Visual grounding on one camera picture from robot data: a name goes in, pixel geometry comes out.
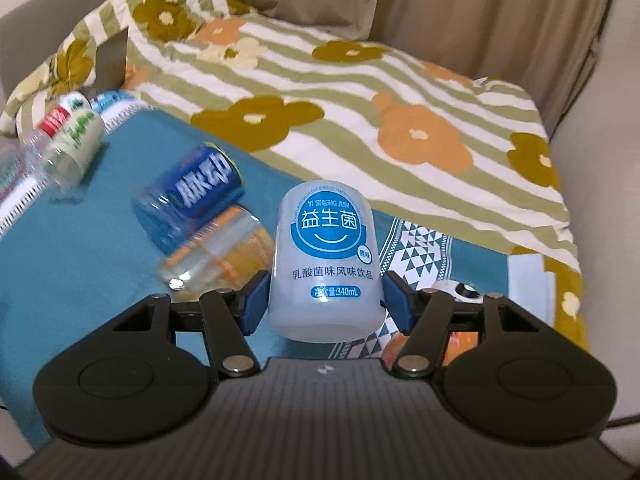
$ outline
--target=beige curtain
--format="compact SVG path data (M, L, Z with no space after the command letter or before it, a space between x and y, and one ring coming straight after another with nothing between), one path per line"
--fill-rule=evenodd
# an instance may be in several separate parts
M525 88L553 132L597 59L608 0L242 0L268 16L379 41Z

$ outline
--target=floral blanket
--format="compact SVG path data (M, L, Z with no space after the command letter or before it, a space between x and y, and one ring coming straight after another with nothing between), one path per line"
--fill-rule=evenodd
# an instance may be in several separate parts
M470 80L381 44L341 41L235 0L108 0L9 98L22 135L95 80L96 47L129 28L129 92L304 179L556 274L555 327L585 346L582 280L545 130L520 87Z

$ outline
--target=geometric pattern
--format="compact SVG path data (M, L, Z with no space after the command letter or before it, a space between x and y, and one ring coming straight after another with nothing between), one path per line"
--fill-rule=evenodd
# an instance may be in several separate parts
M388 244L380 254L380 271L394 270L414 290L446 280L450 275L450 238L447 235L396 219ZM367 338L343 343L335 357L380 357L386 344L398 331L389 315L382 327Z

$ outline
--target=gray panel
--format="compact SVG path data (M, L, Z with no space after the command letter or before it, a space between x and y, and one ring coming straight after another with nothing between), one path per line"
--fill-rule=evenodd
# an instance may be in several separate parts
M632 469L596 440L510 446L470 430L421 381L379 360L272 358L228 380L191 422L152 442L91 449L53 440L28 480L590 480Z

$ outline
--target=silver rivet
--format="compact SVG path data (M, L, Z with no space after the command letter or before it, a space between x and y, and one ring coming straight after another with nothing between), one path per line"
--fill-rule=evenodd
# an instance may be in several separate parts
M407 372L421 372L429 368L429 360L421 355L403 355L398 359L398 366Z
M230 355L222 360L222 365L230 372L245 372L254 366L254 360L246 355Z

